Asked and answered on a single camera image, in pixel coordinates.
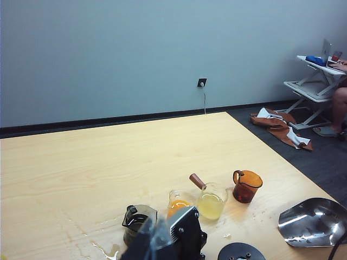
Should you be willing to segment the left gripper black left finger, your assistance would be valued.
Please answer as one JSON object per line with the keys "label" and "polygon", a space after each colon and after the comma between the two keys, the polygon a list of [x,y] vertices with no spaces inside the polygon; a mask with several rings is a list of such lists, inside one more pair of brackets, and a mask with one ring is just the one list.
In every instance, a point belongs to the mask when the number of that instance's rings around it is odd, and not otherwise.
{"label": "left gripper black left finger", "polygon": [[121,259],[151,259],[150,239],[153,235],[153,219],[151,217],[141,225],[137,235],[127,250],[122,254]]}

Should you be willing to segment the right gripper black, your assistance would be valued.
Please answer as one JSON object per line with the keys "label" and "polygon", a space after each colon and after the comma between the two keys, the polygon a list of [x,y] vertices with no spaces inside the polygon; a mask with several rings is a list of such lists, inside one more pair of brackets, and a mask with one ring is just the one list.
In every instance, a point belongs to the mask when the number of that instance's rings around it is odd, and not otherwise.
{"label": "right gripper black", "polygon": [[173,226],[173,243],[178,259],[205,259],[201,252],[207,234],[201,230],[199,214],[186,214]]}

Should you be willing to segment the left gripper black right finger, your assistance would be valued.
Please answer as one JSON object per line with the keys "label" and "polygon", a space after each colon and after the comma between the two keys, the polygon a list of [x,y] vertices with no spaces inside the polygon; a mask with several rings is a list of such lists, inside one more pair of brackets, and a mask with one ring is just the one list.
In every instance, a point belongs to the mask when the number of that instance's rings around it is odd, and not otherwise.
{"label": "left gripper black right finger", "polygon": [[176,250],[169,226],[164,218],[159,218],[154,233],[154,259],[176,259]]}

